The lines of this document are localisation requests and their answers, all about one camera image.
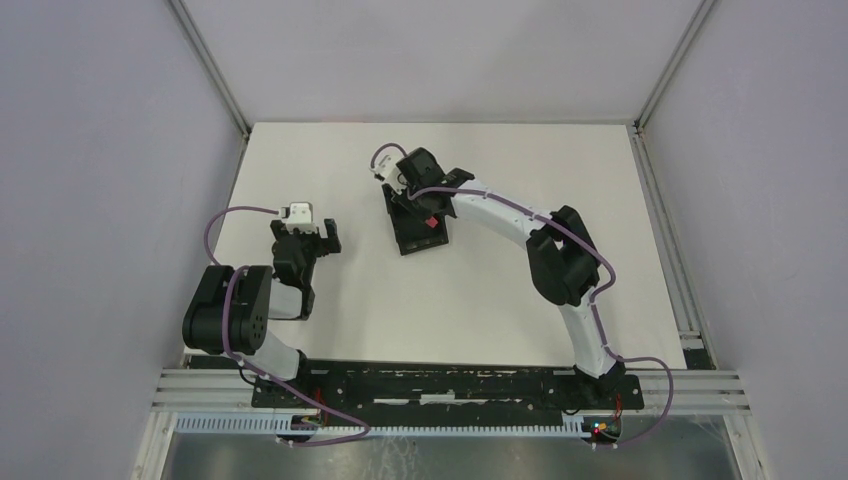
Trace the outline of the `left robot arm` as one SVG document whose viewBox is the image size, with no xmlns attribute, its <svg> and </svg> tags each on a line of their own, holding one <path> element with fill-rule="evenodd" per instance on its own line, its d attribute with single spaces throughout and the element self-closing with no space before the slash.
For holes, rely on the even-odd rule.
<svg viewBox="0 0 848 480">
<path fill-rule="evenodd" d="M 207 267 L 184 315 L 186 347 L 226 355 L 259 375 L 276 377 L 281 400 L 290 407 L 306 405 L 314 394 L 313 379 L 299 371 L 306 356 L 272 334 L 269 323 L 305 321 L 312 314 L 316 262 L 341 252 L 335 220 L 325 219 L 324 230 L 274 220 L 271 265 L 251 265 L 238 278 L 232 266 Z"/>
</svg>

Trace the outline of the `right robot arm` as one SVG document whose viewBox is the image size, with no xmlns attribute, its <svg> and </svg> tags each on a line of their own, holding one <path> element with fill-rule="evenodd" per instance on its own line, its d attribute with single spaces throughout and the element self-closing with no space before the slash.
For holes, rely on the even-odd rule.
<svg viewBox="0 0 848 480">
<path fill-rule="evenodd" d="M 604 289 L 599 270 L 606 263 L 574 208 L 544 212 L 524 206 L 466 170 L 444 171 L 423 147 L 408 152 L 386 143 L 372 155 L 369 170 L 381 184 L 401 255 L 447 245 L 449 217 L 476 222 L 521 247 L 533 286 L 558 308 L 568 330 L 580 400 L 602 408 L 617 396 L 626 368 L 610 353 L 596 309 Z"/>
</svg>

